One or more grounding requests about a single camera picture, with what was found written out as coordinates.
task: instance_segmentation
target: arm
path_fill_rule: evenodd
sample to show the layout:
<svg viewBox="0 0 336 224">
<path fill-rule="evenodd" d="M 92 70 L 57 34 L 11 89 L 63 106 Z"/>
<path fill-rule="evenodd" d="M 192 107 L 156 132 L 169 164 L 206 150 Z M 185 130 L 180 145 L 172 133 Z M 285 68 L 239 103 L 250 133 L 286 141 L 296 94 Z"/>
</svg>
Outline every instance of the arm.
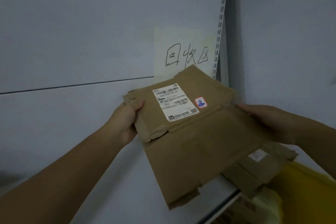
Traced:
<svg viewBox="0 0 336 224">
<path fill-rule="evenodd" d="M 273 106 L 237 106 L 269 128 L 279 143 L 299 146 L 336 179 L 336 129 Z"/>
<path fill-rule="evenodd" d="M 0 198 L 0 223 L 69 223 L 118 152 L 136 136 L 135 112 L 122 103 L 111 118 L 60 159 Z"/>
</svg>

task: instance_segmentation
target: hand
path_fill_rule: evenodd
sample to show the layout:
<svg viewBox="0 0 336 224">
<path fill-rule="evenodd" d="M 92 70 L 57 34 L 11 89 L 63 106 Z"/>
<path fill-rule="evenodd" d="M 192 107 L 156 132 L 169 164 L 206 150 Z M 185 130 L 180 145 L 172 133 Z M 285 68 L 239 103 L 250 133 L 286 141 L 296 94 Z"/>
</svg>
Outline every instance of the hand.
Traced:
<svg viewBox="0 0 336 224">
<path fill-rule="evenodd" d="M 136 112 L 140 110 L 143 105 L 143 100 L 131 100 L 129 104 L 121 103 L 104 125 L 113 131 L 115 137 L 120 139 L 122 146 L 130 143 L 137 135 L 134 119 Z"/>
<path fill-rule="evenodd" d="M 269 105 L 237 104 L 237 107 L 259 120 L 270 129 L 277 142 L 284 144 L 297 144 L 312 121 Z"/>
</svg>

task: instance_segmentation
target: handwritten sign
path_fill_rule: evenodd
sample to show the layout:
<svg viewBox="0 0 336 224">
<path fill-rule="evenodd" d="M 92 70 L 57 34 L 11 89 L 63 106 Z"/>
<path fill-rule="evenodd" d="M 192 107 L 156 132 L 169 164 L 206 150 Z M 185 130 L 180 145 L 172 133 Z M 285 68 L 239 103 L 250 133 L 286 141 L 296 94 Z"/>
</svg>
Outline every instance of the handwritten sign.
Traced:
<svg viewBox="0 0 336 224">
<path fill-rule="evenodd" d="M 154 77 L 156 82 L 172 78 L 190 65 L 212 76 L 215 35 L 179 27 L 155 28 Z"/>
</svg>

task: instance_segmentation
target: person's left hand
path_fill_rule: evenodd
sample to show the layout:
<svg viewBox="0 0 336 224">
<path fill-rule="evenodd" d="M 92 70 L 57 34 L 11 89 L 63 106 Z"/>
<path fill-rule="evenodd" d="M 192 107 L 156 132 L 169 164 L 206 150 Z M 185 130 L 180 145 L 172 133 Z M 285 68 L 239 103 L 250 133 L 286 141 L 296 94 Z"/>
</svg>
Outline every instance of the person's left hand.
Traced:
<svg viewBox="0 0 336 224">
<path fill-rule="evenodd" d="M 117 136 L 122 145 L 130 143 L 137 135 L 134 126 L 135 114 L 144 105 L 143 100 L 131 100 L 129 104 L 121 103 L 113 112 L 104 126 L 107 126 Z"/>
</svg>

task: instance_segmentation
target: white label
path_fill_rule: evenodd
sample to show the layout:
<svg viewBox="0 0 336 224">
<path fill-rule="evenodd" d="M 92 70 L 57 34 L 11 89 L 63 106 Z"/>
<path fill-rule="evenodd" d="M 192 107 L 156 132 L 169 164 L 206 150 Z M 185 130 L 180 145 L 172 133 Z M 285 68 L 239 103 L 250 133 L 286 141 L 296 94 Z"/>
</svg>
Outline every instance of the white label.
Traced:
<svg viewBox="0 0 336 224">
<path fill-rule="evenodd" d="M 168 121 L 179 120 L 199 113 L 180 86 L 175 83 L 153 93 Z"/>
<path fill-rule="evenodd" d="M 207 102 L 205 102 L 205 100 L 204 100 L 203 97 L 196 98 L 196 99 L 195 99 L 195 102 L 196 102 L 196 105 L 197 105 L 199 108 L 204 108 L 204 107 L 207 107 L 207 106 L 208 106 Z"/>
<path fill-rule="evenodd" d="M 254 161 L 261 161 L 265 156 L 267 155 L 266 152 L 264 152 L 263 150 L 259 149 L 256 150 L 255 152 L 251 153 L 249 155 L 250 158 L 252 158 Z"/>
</svg>

